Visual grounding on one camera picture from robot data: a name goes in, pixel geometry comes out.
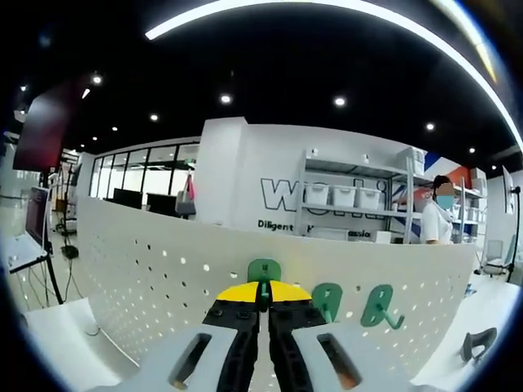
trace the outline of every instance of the black ceiling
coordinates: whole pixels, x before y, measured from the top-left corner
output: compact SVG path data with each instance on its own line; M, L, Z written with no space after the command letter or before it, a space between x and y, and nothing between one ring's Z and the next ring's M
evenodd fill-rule
M486 94L452 60L406 30L359 12L311 4L248 7L146 40L145 31L158 22L206 2L90 1L78 11L52 14L50 24L41 16L39 44L19 57L27 62L17 83L29 90L18 91L15 102L29 104L65 78L99 73L103 83L83 100L65 141L67 148L85 144L94 154L196 136L206 119L228 116L381 136L469 167L490 167L491 155L514 144ZM437 9L416 3L406 15L460 42L479 64ZM232 105L220 104L222 92L234 97ZM338 95L347 98L343 109L333 105ZM151 113L158 122L149 120ZM428 122L434 132L425 130ZM20 125L10 121L8 129ZM475 154L468 153L472 146ZM507 164L520 168L521 159Z

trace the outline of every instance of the window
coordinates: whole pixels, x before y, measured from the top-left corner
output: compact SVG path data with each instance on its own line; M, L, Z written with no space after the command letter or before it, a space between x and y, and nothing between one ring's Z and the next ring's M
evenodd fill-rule
M185 188L187 182L187 172L190 168L195 168L197 154L198 145L181 145L179 147L175 170L172 174L172 195L176 196L178 192Z
M169 194L169 182L174 167L177 147L151 149L144 178L142 204L147 203L147 194Z
M113 159L114 155L104 157L104 160L101 164L98 198L107 198L107 191L109 190L109 177L111 173L111 166L113 165Z
M95 164L92 169L92 178L91 178L91 191L89 196L95 198L98 196L98 179L100 178L100 169L101 169L101 158L98 158L95 161Z
M123 188L127 190L141 191L141 181L144 176L147 149L133 151L129 154L127 170L123 176Z
M113 169L111 170L109 180L108 198L113 198L114 189L122 188L123 173L125 172L125 164L127 163L128 153L118 154L114 157Z

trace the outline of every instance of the ceiling light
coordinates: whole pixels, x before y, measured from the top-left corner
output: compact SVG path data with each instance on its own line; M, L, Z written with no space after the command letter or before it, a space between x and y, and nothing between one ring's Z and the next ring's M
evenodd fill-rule
M230 102L232 102L232 97L229 94L221 94L220 101L224 105L228 105Z
M334 104L335 104L338 108L341 108L342 106L345 106L345 104L346 104L345 98L343 98L342 96L339 96L338 98L336 98L336 99L334 100Z
M233 10L235 8L247 7L247 6L256 6L259 4L267 3L281 3L282 0L218 0L215 2L210 2L200 7L191 9L190 11L181 13L173 18L166 20L165 22L159 24L158 26L152 28L145 36L149 40L153 40L166 32L175 29L181 25L189 23L193 20L204 18L218 12ZM395 13L394 11L387 10L386 8L371 4L369 2L362 2L360 0L293 0L292 2L303 2L303 3L316 3L324 4L326 6L333 6L339 8L345 8L347 10L359 11L367 15L376 16L379 19L387 20L403 29L410 31L418 35L420 38L423 38L429 42L434 47L438 48L440 51L445 53L450 57L456 64L463 68L471 78L483 89L485 94L492 100L498 111L501 113L505 123L508 125L512 136L516 140L516 143L521 151L523 151L523 139L514 123L514 120L510 116L510 113L507 111L507 108L503 102L499 99L498 94L494 89L489 85L489 83L481 76L479 71L463 57L458 51L451 47L443 39L432 33L430 30L422 27L420 24L417 24L413 20L401 16L400 14Z

